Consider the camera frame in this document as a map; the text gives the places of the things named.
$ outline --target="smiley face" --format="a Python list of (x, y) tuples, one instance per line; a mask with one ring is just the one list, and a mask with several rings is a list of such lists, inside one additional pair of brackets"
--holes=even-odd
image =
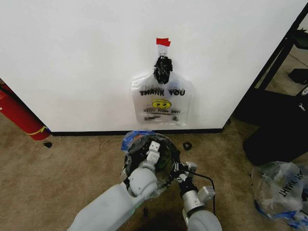
[(171, 103), (167, 100), (162, 100), (162, 99), (156, 99), (156, 100), (153, 100), (152, 102), (152, 106), (154, 108), (159, 108), (159, 109), (167, 109), (169, 107), (171, 107)]

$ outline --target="red fire extinguisher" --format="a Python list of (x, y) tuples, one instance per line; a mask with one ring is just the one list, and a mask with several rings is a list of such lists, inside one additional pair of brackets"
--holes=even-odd
[(18, 101), (14, 92), (7, 85), (0, 86), (0, 112), (34, 140), (39, 141), (48, 137), (50, 132), (47, 127)]

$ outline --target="brown carpet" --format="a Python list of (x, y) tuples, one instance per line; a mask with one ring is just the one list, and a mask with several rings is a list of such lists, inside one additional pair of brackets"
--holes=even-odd
[[(0, 230), (63, 231), (79, 210), (119, 183), (124, 154), (122, 136), (49, 137), (48, 149), (33, 141), (0, 114)], [(232, 119), (220, 134), (168, 135), (193, 161), (197, 172), (213, 178), (217, 217), (224, 231), (291, 230), (262, 217), (254, 208), (249, 173), (252, 165), (242, 143), (256, 127)], [(193, 147), (185, 151), (186, 141)], [(195, 177), (198, 187), (209, 185)], [(143, 209), (149, 214), (143, 216)], [(160, 197), (147, 201), (120, 228), (126, 231), (184, 231), (182, 200), (174, 183)]]

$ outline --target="baseboard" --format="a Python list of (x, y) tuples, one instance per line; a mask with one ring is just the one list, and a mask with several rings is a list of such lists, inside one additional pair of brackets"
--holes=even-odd
[[(129, 131), (56, 131), (53, 136), (111, 136), (125, 135)], [(220, 133), (221, 128), (211, 129), (177, 129), (177, 130), (155, 130), (160, 134), (185, 134), (185, 133)]]

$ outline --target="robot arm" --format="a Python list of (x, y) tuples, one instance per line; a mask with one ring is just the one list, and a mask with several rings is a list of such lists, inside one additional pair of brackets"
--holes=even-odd
[(159, 158), (159, 146), (151, 143), (146, 161), (129, 176), (128, 188), (122, 182), (105, 191), (77, 214), (68, 231), (115, 231), (127, 221), (157, 190), (154, 165)]
[[(195, 172), (197, 165), (193, 162), (186, 162), (184, 168), (190, 172)], [(215, 191), (209, 186), (204, 186), (198, 191), (193, 184), (193, 174), (189, 171), (181, 173), (177, 177), (180, 195), (184, 201), (182, 213), (188, 231), (222, 231), (217, 217), (205, 210), (207, 201), (213, 199)]]

